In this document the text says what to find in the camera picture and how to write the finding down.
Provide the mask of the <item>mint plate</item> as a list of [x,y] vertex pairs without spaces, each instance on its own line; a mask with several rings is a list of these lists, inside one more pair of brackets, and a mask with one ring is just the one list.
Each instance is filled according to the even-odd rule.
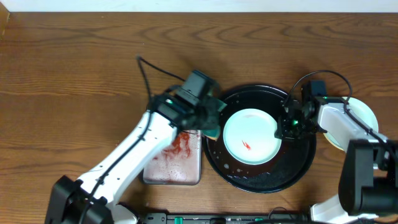
[[[357,98],[350,98],[348,103],[355,115],[357,115],[374,131],[379,131],[379,123],[377,121],[376,115],[367,104]],[[343,151],[343,148],[330,133],[324,133],[323,135],[330,144]]]
[[269,162],[282,140],[274,136],[276,120],[258,109],[244,109],[230,116],[223,128],[223,142],[233,158],[247,165]]

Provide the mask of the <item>green and orange sponge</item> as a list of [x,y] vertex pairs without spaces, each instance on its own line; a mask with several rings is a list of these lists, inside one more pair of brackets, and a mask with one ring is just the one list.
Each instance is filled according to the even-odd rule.
[[221,128],[217,127],[216,129],[206,129],[201,132],[206,138],[216,141],[220,137]]

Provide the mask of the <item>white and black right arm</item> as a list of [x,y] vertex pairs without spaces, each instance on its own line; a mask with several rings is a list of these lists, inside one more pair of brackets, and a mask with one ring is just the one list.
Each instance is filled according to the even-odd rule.
[[310,219],[351,223],[397,213],[397,141],[371,129],[341,97],[311,96],[283,107],[275,136],[286,141],[328,133],[345,151],[338,194],[310,208]]

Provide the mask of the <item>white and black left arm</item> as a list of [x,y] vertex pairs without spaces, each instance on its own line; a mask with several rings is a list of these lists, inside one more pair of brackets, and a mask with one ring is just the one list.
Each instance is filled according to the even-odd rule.
[[179,132],[218,127],[225,103],[191,94],[154,96],[133,131],[115,150],[77,180],[62,176],[53,186],[46,223],[137,223],[138,216],[119,203],[141,170]]

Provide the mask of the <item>round black tray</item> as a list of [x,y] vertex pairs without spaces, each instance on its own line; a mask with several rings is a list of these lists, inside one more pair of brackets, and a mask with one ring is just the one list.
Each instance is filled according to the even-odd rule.
[[[286,97],[286,91],[266,84],[240,85],[226,90],[220,96],[226,103],[220,115],[220,126],[223,128],[234,113],[251,108],[264,111],[277,120]],[[313,162],[317,145],[315,135],[282,141],[274,158],[252,166],[233,158],[222,136],[217,140],[203,136],[201,140],[208,162],[225,181],[241,190],[265,194],[284,190],[303,177]]]

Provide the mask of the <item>black rectangular soapy water tray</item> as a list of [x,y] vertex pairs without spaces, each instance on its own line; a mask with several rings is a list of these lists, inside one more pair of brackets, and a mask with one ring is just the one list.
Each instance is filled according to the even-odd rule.
[[201,132],[181,132],[144,168],[141,181],[151,185],[196,185],[201,178]]

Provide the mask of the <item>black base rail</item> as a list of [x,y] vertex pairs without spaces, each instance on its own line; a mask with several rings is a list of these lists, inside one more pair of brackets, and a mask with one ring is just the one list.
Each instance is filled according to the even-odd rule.
[[262,220],[298,220],[309,221],[306,213],[290,211],[285,208],[273,208],[265,213],[173,213],[167,210],[153,210],[140,215],[138,223],[141,224],[240,224]]

